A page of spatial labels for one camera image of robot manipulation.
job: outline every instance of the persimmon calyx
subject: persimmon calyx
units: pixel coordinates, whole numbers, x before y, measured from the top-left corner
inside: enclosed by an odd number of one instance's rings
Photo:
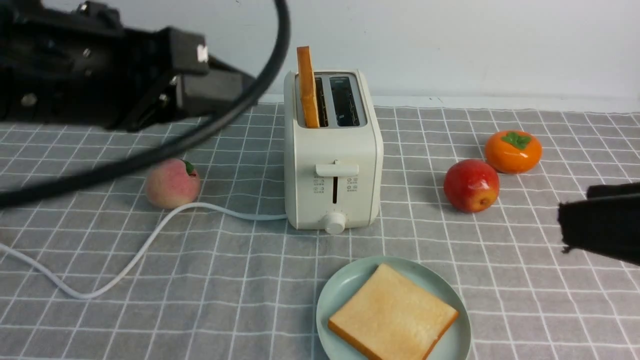
[[[524,150],[527,148],[529,142],[531,142],[531,136],[518,135],[515,131],[510,131],[506,136],[500,138],[503,142],[510,143],[518,150]]]

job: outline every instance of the light green plate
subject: light green plate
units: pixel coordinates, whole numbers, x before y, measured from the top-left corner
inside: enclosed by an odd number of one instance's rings
[[[331,360],[363,360],[365,357],[328,328],[329,317],[338,311],[370,278],[381,263],[411,279],[415,284],[458,310],[460,315],[445,332],[429,360],[465,360],[471,348],[471,324],[467,310],[458,294],[443,278],[426,267],[402,258],[375,256],[359,259],[338,270],[327,281],[316,310],[320,342]]]

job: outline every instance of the toaster lever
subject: toaster lever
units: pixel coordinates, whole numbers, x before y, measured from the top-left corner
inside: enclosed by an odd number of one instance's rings
[[[334,161],[333,164],[316,164],[316,174],[323,177],[357,176],[358,165],[341,164]]]

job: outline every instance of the persimmon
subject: persimmon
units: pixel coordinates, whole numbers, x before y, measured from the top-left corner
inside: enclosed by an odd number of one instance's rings
[[[505,174],[534,168],[542,157],[542,145],[532,134],[520,130],[499,131],[484,146],[486,162]]]

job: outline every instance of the black cable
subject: black cable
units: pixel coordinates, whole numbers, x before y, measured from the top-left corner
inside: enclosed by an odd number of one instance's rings
[[[278,14],[278,34],[271,56],[256,80],[231,104],[230,109],[225,114],[217,118],[210,117],[204,124],[162,144],[157,149],[141,152],[122,161],[103,165],[70,177],[2,193],[0,194],[0,208],[20,206],[112,181],[172,156],[179,155],[214,136],[220,129],[255,104],[260,99],[260,96],[267,91],[282,68],[291,40],[291,20],[286,1],[273,0],[273,2]]]

